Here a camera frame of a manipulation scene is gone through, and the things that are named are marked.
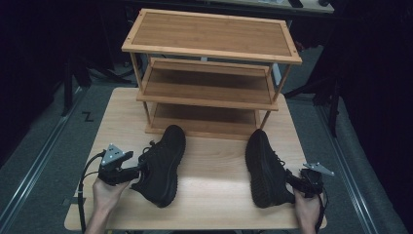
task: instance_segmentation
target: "shoe rack shelf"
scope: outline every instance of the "shoe rack shelf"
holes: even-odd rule
[[[247,139],[264,128],[292,64],[301,64],[285,21],[142,9],[122,47],[131,54],[148,125],[187,136]],[[136,54],[148,56],[139,74]],[[151,55],[253,61],[254,64],[152,58]],[[273,64],[286,63],[280,83]],[[151,110],[147,102],[152,102]],[[263,118],[259,110],[266,110]]]

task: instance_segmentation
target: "bottom shelf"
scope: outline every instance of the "bottom shelf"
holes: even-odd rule
[[[162,134],[178,125],[188,137],[249,139],[260,126],[258,110],[154,103],[145,132]]]

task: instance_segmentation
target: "hand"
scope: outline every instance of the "hand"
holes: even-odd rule
[[[319,197],[305,198],[300,191],[293,189],[295,195],[295,214],[303,234],[316,233],[319,220]]]
[[[111,186],[97,178],[94,182],[94,212],[89,219],[86,234],[104,233],[110,213],[116,207],[129,182]]]

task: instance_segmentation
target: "middle shelf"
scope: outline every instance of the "middle shelf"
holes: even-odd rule
[[[269,66],[151,58],[136,100],[278,110]]]

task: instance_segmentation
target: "black sneaker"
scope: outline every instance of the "black sneaker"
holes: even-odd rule
[[[168,206],[176,195],[178,175],[176,170],[185,151],[183,130],[171,125],[167,127],[158,143],[143,150],[139,164],[143,165],[140,181],[131,189],[141,193],[159,208]]]
[[[245,162],[251,174],[252,200],[259,208],[294,203],[294,195],[286,189],[284,162],[271,148],[264,131],[258,129],[249,138]]]

